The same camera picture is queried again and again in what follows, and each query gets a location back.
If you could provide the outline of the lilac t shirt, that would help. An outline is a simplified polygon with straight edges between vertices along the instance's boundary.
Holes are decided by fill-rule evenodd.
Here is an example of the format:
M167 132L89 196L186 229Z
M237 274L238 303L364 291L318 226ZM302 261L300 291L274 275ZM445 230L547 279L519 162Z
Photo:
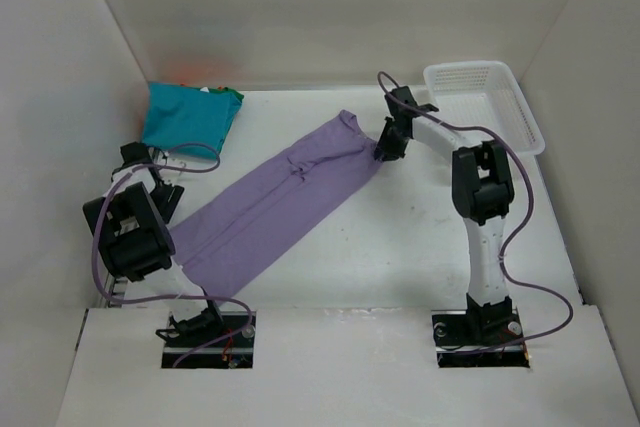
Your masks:
M375 148L341 111L173 227L176 261L207 294L235 296L374 177Z

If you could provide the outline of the teal t shirt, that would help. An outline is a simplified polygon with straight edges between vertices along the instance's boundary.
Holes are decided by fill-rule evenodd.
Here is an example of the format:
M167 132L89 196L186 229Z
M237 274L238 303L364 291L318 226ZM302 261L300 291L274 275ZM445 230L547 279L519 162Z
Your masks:
M209 88L152 82L142 142L181 155L214 160L243 101Z

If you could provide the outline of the green t shirt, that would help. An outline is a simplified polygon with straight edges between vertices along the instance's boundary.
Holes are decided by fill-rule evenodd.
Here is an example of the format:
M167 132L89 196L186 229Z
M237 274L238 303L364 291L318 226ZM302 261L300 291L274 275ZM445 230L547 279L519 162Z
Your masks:
M235 89L229 87L218 87L218 88L209 88L209 93L214 94L229 94L237 98L240 102L244 100L244 94L238 92Z

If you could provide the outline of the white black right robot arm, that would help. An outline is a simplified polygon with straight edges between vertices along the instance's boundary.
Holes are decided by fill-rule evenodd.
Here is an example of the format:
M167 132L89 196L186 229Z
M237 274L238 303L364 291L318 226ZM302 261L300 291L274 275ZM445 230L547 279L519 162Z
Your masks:
M390 116L374 158L395 161L408 142L420 142L451 165L451 195L468 238L470 281L466 295L463 345L495 345L499 332L513 321L512 301L499 265L506 215L515 192L507 153L498 142L473 139L426 118L436 108L418 105L409 87L385 96Z

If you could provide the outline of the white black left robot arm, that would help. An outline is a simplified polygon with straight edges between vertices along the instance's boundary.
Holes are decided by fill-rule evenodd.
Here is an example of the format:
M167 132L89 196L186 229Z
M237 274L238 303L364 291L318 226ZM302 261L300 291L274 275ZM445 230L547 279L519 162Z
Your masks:
M184 188L162 178L147 145L132 142L120 154L123 164L113 171L109 191L83 205L96 252L112 277L142 283L168 305L169 326L156 332L160 338L193 336L214 345L223 337L224 320L174 259L168 229Z

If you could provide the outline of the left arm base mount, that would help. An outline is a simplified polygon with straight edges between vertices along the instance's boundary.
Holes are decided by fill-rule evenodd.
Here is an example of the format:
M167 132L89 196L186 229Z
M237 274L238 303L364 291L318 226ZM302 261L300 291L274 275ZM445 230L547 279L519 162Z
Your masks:
M221 311L215 304L182 319L169 314L155 334L163 342L162 369L251 369L257 332L256 314Z

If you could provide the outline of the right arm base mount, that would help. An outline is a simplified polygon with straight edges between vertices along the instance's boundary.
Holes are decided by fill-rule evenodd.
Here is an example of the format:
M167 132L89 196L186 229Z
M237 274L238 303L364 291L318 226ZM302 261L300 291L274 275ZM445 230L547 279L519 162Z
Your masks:
M465 310L432 313L436 360L440 368L529 368L526 345L511 341L524 337L516 310L482 326Z

